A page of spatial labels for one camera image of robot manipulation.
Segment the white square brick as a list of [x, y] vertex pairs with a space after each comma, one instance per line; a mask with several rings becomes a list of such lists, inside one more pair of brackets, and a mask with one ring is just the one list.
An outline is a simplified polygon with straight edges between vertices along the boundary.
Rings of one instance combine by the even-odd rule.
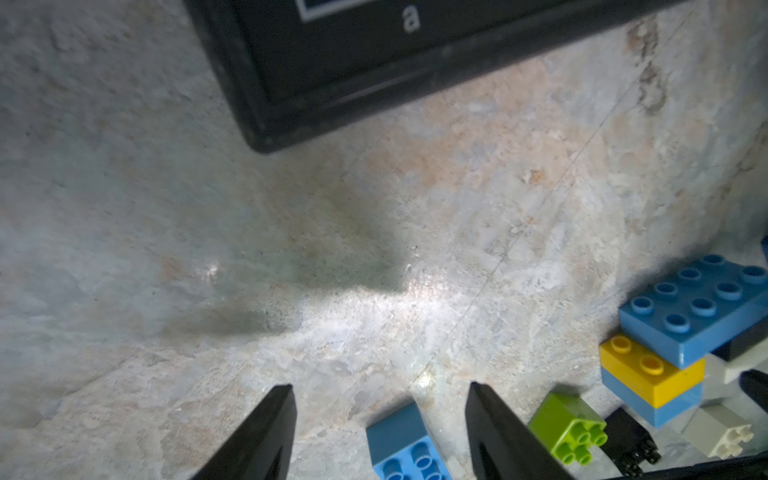
[[727, 385], [736, 380], [741, 373], [751, 370], [767, 359], [767, 351], [746, 352], [743, 355], [725, 361], [715, 355], [706, 357], [707, 377]]

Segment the yellow square brick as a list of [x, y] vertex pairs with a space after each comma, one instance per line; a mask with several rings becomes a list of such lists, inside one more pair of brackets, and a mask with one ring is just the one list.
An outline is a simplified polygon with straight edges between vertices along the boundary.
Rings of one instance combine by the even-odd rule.
[[623, 334], [603, 342], [599, 352], [601, 367], [654, 408], [666, 405], [705, 378], [705, 358], [680, 369]]

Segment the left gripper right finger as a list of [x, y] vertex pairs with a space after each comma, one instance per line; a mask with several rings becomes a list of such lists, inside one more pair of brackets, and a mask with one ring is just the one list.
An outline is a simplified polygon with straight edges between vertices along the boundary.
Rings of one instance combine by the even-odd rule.
[[465, 420], [478, 479], [569, 479], [569, 473], [487, 384], [470, 384]]

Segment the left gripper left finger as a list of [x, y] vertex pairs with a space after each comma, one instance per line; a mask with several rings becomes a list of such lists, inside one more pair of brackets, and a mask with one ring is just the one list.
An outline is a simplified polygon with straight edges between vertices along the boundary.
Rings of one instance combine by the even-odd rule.
[[192, 479], [285, 480], [296, 421], [293, 387], [274, 386]]

